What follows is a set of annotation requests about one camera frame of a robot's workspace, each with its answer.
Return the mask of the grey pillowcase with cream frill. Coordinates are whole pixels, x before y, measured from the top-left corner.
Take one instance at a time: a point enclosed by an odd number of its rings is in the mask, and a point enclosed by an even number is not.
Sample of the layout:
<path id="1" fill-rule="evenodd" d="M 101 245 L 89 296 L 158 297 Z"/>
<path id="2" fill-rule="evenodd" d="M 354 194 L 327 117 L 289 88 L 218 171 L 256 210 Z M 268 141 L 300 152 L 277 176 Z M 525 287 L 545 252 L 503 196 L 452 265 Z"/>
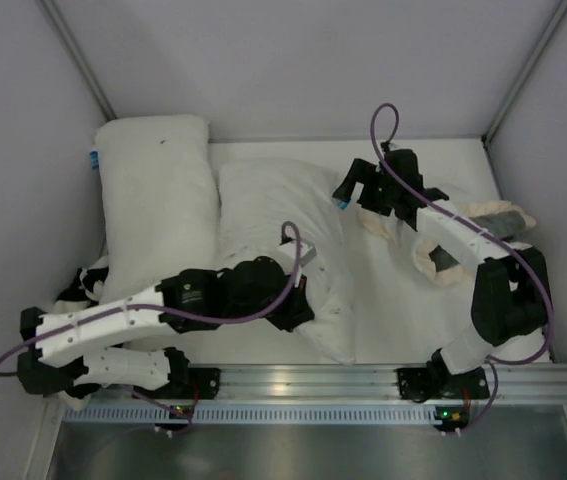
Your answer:
<path id="1" fill-rule="evenodd" d="M 510 201 L 480 202 L 475 195 L 452 184 L 442 184 L 438 189 L 449 197 L 455 211 L 506 242 L 536 226 L 532 216 Z M 414 232 L 395 214 L 386 217 L 360 207 L 358 220 L 371 234 L 396 244 L 415 269 L 433 284 L 449 287 L 469 277 L 467 269 L 439 243 Z"/>

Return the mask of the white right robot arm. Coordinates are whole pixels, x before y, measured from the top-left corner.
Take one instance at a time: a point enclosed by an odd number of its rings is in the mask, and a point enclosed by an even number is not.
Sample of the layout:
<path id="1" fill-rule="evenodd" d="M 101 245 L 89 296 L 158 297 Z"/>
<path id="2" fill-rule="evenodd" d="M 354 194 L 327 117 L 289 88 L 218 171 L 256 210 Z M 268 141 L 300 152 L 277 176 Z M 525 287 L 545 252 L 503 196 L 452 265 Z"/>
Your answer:
<path id="1" fill-rule="evenodd" d="M 459 202 L 426 187 L 410 149 L 387 150 L 378 164 L 354 159 L 332 196 L 342 208 L 355 199 L 362 225 L 396 243 L 431 283 L 446 287 L 473 280 L 468 325 L 423 368 L 402 374 L 403 396 L 422 403 L 461 386 L 463 376 L 499 347 L 547 325 L 551 302 L 544 256 L 512 240 L 535 224 L 518 206 Z"/>

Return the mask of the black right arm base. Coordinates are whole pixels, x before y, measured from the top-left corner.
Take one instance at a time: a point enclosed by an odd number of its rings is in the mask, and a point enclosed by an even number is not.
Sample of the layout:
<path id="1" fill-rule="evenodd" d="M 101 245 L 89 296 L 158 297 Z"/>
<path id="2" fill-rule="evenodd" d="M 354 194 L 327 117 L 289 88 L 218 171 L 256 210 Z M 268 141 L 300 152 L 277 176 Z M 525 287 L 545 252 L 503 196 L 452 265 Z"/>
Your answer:
<path id="1" fill-rule="evenodd" d="M 482 368 L 436 378 L 425 367 L 396 370 L 397 386 L 402 400 L 424 403 L 429 400 L 487 400 L 490 389 Z"/>

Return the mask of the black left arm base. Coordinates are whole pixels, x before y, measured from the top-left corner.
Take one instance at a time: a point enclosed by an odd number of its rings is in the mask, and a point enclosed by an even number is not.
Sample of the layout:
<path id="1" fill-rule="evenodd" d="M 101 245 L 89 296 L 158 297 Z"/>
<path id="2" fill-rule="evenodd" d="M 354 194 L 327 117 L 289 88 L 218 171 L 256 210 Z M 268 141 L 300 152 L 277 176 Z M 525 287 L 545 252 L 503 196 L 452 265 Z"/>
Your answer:
<path id="1" fill-rule="evenodd" d="M 188 367 L 168 375 L 161 388 L 165 399 L 214 400 L 220 388 L 221 370 L 211 367 Z"/>

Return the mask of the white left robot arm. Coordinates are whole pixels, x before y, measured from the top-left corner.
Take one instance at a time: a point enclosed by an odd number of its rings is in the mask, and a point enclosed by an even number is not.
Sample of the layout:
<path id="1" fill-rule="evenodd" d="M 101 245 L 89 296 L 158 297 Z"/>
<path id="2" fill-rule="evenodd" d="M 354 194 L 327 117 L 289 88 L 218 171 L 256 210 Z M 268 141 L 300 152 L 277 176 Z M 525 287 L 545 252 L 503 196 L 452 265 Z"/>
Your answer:
<path id="1" fill-rule="evenodd" d="M 205 332 L 263 318 L 291 332 L 314 318 L 307 279 L 265 256 L 220 271 L 188 269 L 136 295 L 65 314 L 32 307 L 21 314 L 27 344 L 17 378 L 32 395 L 84 398 L 112 384 L 150 398 L 189 393 L 197 382 L 185 354 L 166 347 L 142 352 L 125 343 L 152 336 Z"/>

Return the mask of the blue white pillow label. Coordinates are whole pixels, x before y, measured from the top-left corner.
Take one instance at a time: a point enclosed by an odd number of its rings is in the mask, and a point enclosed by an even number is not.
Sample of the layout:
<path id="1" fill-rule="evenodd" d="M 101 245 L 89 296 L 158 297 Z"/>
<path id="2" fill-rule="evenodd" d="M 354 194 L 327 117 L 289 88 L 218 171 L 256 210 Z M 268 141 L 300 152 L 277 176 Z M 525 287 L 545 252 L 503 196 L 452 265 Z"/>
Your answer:
<path id="1" fill-rule="evenodd" d="M 349 204 L 350 204 L 349 201 L 343 201 L 343 200 L 338 200 L 338 201 L 336 202 L 337 207 L 338 207 L 339 209 L 341 209 L 341 210 L 347 209 L 348 206 L 349 206 Z"/>

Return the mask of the bare white pillow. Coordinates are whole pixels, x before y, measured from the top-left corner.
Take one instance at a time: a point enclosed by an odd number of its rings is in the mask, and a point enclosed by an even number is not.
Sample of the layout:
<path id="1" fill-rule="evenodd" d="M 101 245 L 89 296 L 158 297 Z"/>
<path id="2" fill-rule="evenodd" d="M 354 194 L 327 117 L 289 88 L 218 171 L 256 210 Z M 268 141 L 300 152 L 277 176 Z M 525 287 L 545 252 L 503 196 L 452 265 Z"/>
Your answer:
<path id="1" fill-rule="evenodd" d="M 208 122 L 195 115 L 114 120 L 95 134 L 109 273 L 104 303 L 214 265 L 219 200 Z"/>

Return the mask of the black and white striped pillowcase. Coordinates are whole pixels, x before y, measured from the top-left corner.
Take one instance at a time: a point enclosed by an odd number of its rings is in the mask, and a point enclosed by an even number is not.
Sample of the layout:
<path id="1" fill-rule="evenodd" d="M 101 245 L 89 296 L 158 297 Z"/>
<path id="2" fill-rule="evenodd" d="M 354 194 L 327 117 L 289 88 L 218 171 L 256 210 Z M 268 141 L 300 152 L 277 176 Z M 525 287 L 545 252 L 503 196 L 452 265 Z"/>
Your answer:
<path id="1" fill-rule="evenodd" d="M 79 268 L 70 285 L 62 290 L 56 298 L 56 306 L 69 310 L 79 310 L 97 305 L 103 295 L 105 281 L 109 274 L 107 255 L 100 257 L 90 267 Z"/>

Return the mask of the blue label on bare pillow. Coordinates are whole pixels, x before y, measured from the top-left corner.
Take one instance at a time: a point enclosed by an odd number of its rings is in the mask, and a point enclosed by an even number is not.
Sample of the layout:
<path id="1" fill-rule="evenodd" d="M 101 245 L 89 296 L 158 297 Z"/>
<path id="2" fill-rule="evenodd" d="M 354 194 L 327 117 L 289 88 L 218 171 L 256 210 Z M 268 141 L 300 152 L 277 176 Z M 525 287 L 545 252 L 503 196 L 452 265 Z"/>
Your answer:
<path id="1" fill-rule="evenodd" d="M 99 155 L 98 152 L 96 150 L 91 150 L 89 152 L 89 158 L 90 158 L 90 162 L 91 162 L 91 168 L 93 170 L 98 170 L 99 169 Z"/>

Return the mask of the right aluminium frame post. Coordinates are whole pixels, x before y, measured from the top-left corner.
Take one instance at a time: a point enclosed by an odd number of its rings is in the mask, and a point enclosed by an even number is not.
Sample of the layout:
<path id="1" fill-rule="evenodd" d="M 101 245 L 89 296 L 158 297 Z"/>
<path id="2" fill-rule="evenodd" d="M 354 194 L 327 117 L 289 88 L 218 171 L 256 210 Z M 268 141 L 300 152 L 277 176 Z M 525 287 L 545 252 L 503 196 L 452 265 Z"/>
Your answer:
<path id="1" fill-rule="evenodd" d="M 543 24 L 540 33 L 535 37 L 522 65 L 516 71 L 516 74 L 512 82 L 509 84 L 505 95 L 499 101 L 497 110 L 492 115 L 486 130 L 482 134 L 481 142 L 485 150 L 488 150 L 491 147 L 494 138 L 501 129 L 519 97 L 523 94 L 526 85 L 530 81 L 539 63 L 548 51 L 555 35 L 566 19 L 567 0 L 560 0 L 553 9 L 549 18 Z"/>

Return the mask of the aluminium frame post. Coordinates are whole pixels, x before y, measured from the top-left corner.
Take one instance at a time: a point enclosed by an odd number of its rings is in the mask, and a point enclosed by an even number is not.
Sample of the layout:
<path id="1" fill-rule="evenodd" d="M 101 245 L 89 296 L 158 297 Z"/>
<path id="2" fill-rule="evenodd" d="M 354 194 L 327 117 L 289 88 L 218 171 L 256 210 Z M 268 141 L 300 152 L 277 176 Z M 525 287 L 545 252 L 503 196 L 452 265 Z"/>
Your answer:
<path id="1" fill-rule="evenodd" d="M 37 0 L 36 4 L 44 19 L 57 36 L 62 48 L 68 55 L 78 75 L 84 82 L 91 98 L 95 102 L 99 112 L 106 121 L 118 118 L 110 100 L 108 99 L 101 82 L 98 80 L 87 56 L 83 53 L 70 25 L 65 19 L 59 5 L 53 0 Z"/>
<path id="2" fill-rule="evenodd" d="M 501 129 L 519 97 L 523 94 L 526 85 L 530 81 L 539 63 L 548 51 L 555 35 L 566 19 L 567 0 L 560 0 L 553 9 L 549 18 L 543 24 L 540 33 L 535 37 L 522 65 L 516 71 L 516 74 L 512 82 L 509 84 L 505 95 L 499 101 L 497 110 L 492 115 L 486 130 L 482 134 L 481 142 L 485 150 L 488 150 L 491 147 L 494 138 Z"/>

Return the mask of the aluminium mounting rail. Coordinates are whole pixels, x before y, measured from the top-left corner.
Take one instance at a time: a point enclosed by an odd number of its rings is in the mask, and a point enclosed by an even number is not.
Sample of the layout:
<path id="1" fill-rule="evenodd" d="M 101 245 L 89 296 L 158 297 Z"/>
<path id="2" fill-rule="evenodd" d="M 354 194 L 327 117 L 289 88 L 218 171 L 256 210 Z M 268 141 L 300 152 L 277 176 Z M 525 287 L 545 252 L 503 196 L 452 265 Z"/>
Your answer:
<path id="1" fill-rule="evenodd" d="M 227 365 L 217 401 L 402 400 L 396 370 L 413 365 Z M 567 402 L 567 364 L 484 365 L 490 395 L 517 403 Z"/>

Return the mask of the left aluminium frame post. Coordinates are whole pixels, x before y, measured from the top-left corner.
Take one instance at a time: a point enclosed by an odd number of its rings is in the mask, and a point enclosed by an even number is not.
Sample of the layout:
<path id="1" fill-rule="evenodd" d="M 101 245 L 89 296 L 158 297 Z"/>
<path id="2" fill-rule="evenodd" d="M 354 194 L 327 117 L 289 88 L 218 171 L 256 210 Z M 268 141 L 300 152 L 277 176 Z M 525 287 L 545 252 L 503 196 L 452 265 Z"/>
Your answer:
<path id="1" fill-rule="evenodd" d="M 95 102 L 99 112 L 106 121 L 118 118 L 110 100 L 108 99 L 101 82 L 98 80 L 87 56 L 83 53 L 70 25 L 65 19 L 59 5 L 53 0 L 37 0 L 36 4 L 44 19 L 57 36 L 62 48 L 68 55 L 78 75 L 84 82 L 91 98 Z"/>

